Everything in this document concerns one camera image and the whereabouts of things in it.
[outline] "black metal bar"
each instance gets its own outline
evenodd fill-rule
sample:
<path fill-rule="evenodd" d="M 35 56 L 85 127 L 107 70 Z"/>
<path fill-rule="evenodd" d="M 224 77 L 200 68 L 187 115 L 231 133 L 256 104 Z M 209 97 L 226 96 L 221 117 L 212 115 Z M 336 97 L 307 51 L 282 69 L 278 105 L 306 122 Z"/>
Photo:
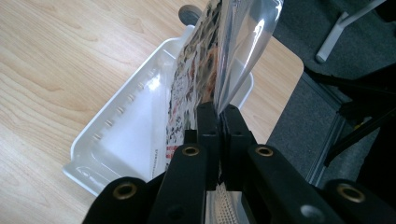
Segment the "black metal bar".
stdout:
<path fill-rule="evenodd" d="M 82 223 L 145 223 L 155 198 L 149 188 L 138 178 L 112 181 L 95 199 Z"/>
<path fill-rule="evenodd" d="M 207 149 L 207 189 L 215 190 L 219 182 L 221 138 L 219 120 L 213 102 L 197 106 L 197 143 Z"/>
<path fill-rule="evenodd" d="M 255 142 L 239 109 L 228 105 L 222 112 L 224 148 L 221 152 L 221 171 L 227 190 L 240 191 L 243 185 L 242 161 Z"/>
<path fill-rule="evenodd" d="M 271 213 L 272 224 L 344 223 L 275 148 L 255 145 L 247 154 L 244 192 L 257 189 L 260 195 L 248 197 L 262 199 Z"/>
<path fill-rule="evenodd" d="M 391 99 L 394 99 L 396 97 L 396 91 L 388 90 L 386 88 L 380 88 L 376 85 L 369 85 L 366 83 L 362 83 L 358 80 L 350 80 L 346 78 L 322 75 L 308 69 L 307 67 L 304 68 L 304 71 L 318 83 L 335 86 L 346 91 L 354 91 L 372 96 L 376 95 L 388 97 Z"/>
<path fill-rule="evenodd" d="M 396 223 L 396 212 L 392 207 L 350 180 L 329 181 L 322 195 L 347 223 Z"/>
<path fill-rule="evenodd" d="M 166 171 L 148 223 L 204 223 L 207 153 L 187 144 L 177 148 Z"/>
<path fill-rule="evenodd" d="M 241 203 L 250 224 L 269 224 L 272 220 L 271 212 L 260 197 L 253 180 L 247 179 L 242 192 Z"/>
<path fill-rule="evenodd" d="M 385 111 L 395 101 L 382 99 L 367 99 L 365 101 L 351 101 L 340 106 L 338 112 L 348 120 L 363 120 Z"/>
<path fill-rule="evenodd" d="M 370 120 L 362 124 L 358 129 L 348 134 L 344 138 L 340 139 L 329 150 L 326 156 L 326 160 L 324 162 L 325 166 L 329 166 L 330 162 L 340 153 L 345 151 L 348 147 L 357 143 L 364 136 L 371 133 L 385 122 L 394 119 L 395 117 L 396 117 L 396 106 L 387 109 L 383 113 L 379 114 L 377 117 L 371 118 Z"/>
<path fill-rule="evenodd" d="M 196 130 L 185 130 L 183 144 L 195 144 L 197 143 L 197 131 Z"/>

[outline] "black metal bracket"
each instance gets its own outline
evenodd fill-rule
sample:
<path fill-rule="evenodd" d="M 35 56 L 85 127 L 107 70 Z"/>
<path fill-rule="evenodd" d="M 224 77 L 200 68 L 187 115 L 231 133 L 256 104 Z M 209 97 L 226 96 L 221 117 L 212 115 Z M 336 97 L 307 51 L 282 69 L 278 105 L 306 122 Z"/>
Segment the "black metal bracket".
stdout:
<path fill-rule="evenodd" d="M 165 173 L 148 183 L 114 180 L 83 223 L 204 223 L 206 193 L 221 182 L 242 192 L 250 223 L 396 221 L 395 211 L 355 183 L 337 180 L 325 190 L 308 184 L 278 150 L 256 143 L 237 107 L 218 118 L 209 102 L 197 116 L 198 130 L 186 131 Z"/>

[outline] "wooden surface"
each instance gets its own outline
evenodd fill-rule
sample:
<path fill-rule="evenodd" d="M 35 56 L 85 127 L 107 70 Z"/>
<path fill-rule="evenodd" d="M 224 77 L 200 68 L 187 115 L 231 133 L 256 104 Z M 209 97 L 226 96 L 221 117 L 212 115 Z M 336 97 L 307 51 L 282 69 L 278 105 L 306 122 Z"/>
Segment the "wooden surface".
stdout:
<path fill-rule="evenodd" d="M 186 4 L 206 1 L 5 0 L 0 3 L 0 223 L 80 223 L 94 197 L 66 177 L 74 139 L 165 39 Z M 303 71 L 272 38 L 242 110 L 265 143 Z"/>

